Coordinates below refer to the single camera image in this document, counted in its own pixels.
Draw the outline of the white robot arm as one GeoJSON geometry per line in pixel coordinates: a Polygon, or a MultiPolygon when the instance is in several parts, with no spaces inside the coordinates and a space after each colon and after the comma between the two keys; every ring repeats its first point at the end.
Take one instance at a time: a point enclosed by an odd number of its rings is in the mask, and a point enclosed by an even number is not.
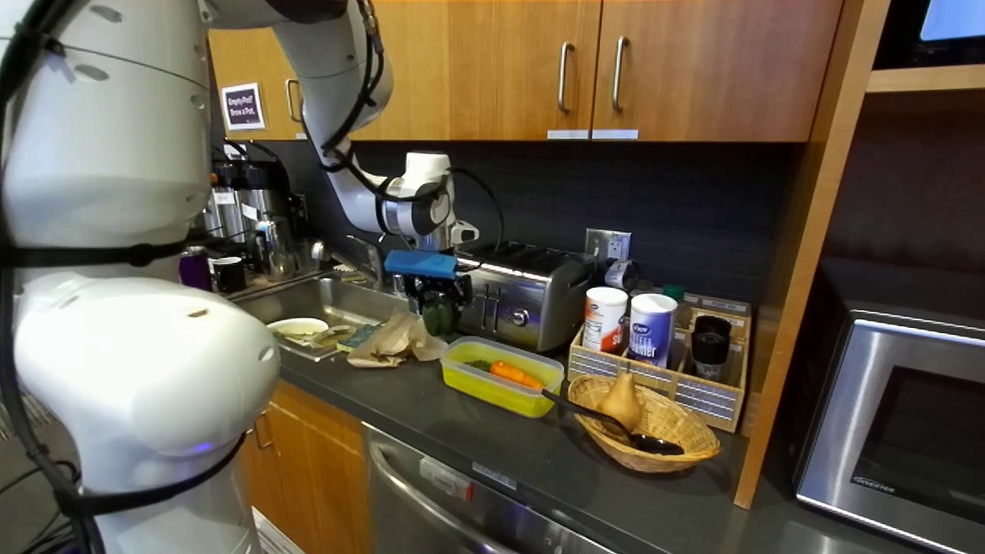
{"type": "Polygon", "coordinates": [[[4,393],[79,455],[48,478],[75,554],[261,554],[234,455],[281,370],[234,301],[161,266],[209,181],[209,33],[267,28],[302,129],[359,231],[449,248],[449,160],[371,176],[351,132],[390,99],[371,0],[0,0],[4,393]]]}

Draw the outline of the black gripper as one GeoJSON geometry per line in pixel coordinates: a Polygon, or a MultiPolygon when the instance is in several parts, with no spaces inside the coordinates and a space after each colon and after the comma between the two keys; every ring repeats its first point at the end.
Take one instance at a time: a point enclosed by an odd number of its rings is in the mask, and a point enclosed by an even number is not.
{"type": "Polygon", "coordinates": [[[468,276],[454,276],[454,281],[423,276],[420,281],[420,310],[423,310],[426,325],[431,331],[457,331],[468,301],[471,301],[471,281],[468,276]]]}

